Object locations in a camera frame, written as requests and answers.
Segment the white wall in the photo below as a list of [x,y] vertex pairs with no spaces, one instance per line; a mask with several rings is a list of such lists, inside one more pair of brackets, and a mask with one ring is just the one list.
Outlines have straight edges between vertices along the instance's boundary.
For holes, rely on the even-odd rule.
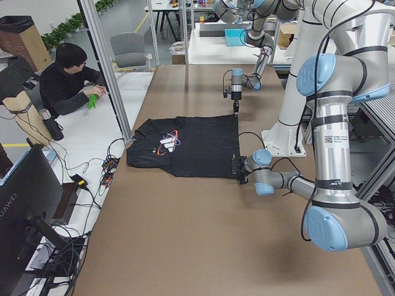
[[41,35],[79,11],[77,0],[0,0],[0,17],[31,15]]

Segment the light blue bin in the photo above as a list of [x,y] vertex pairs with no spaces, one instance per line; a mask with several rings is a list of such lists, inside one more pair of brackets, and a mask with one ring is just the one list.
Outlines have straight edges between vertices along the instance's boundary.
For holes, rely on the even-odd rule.
[[225,40],[227,46],[244,46],[244,37],[246,32],[244,29],[225,29]]

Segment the green object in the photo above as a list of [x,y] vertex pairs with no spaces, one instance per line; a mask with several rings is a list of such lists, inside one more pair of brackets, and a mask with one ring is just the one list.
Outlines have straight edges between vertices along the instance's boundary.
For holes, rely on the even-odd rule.
[[98,95],[97,94],[90,94],[89,95],[89,103],[88,103],[88,108],[92,109],[92,108],[96,108],[96,100],[98,99]]

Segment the gray chair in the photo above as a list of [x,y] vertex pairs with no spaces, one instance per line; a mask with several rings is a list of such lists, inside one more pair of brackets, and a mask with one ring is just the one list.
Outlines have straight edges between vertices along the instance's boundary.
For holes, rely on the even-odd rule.
[[110,38],[112,50],[115,55],[114,62],[119,68],[145,66],[151,54],[145,54],[144,37],[140,33],[126,32]]

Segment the black monitor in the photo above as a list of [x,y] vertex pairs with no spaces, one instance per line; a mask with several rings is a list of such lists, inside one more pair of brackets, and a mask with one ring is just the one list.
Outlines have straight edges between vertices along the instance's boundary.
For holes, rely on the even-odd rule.
[[50,223],[62,185],[40,146],[33,146],[0,186],[0,295],[11,295],[42,234],[27,223]]

